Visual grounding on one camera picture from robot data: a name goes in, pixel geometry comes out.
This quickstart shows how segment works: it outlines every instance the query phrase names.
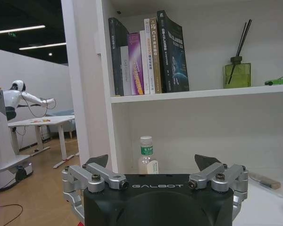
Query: green liquid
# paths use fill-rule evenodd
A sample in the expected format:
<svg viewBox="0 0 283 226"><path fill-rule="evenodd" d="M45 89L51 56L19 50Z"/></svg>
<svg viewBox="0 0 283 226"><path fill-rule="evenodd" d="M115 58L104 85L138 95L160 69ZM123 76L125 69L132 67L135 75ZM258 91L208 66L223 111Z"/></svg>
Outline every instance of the green liquid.
<svg viewBox="0 0 283 226"><path fill-rule="evenodd" d="M233 71L231 82L229 84L233 66L234 65L226 65L224 67L223 88L231 89L231 88L251 87L250 63L236 65Z"/></svg>

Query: exit sign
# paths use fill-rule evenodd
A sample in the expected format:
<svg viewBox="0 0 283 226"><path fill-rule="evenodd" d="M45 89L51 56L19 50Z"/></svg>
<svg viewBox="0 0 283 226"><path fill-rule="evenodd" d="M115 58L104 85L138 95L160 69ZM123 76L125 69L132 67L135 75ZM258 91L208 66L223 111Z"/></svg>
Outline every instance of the exit sign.
<svg viewBox="0 0 283 226"><path fill-rule="evenodd" d="M16 33L14 33L14 32L9 32L8 35L9 35L10 37L13 37L13 38L16 38L16 37L17 37Z"/></svg>

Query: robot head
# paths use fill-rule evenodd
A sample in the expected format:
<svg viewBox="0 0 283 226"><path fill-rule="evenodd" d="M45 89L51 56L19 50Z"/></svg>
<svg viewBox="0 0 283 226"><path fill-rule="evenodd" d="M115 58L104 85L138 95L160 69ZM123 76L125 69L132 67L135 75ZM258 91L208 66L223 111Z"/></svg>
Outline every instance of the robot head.
<svg viewBox="0 0 283 226"><path fill-rule="evenodd" d="M22 80L13 81L13 84L9 90L19 90L24 92L26 90L26 85Z"/></svg>

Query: glass diffuser bottle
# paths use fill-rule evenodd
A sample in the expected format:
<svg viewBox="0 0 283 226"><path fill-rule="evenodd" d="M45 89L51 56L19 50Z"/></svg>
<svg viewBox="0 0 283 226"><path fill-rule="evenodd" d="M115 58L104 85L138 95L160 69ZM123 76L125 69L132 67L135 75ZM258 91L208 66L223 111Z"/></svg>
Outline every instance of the glass diffuser bottle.
<svg viewBox="0 0 283 226"><path fill-rule="evenodd" d="M223 69L223 88L244 88L251 86L250 63L241 64L242 57L234 56L231 58L231 65L224 66Z"/></svg>

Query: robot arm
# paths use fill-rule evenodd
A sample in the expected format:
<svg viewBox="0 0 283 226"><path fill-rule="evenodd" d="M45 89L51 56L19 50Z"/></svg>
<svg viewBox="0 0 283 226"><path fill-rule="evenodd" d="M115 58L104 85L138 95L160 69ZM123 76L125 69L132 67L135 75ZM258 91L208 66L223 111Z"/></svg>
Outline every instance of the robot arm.
<svg viewBox="0 0 283 226"><path fill-rule="evenodd" d="M53 103L55 103L55 99L53 99L53 98L41 100L40 98L37 98L34 95L31 95L27 92L22 92L21 97L22 97L22 99L24 99L26 101L32 102L36 105L40 105L42 107L47 107L47 106L50 106Z"/></svg>

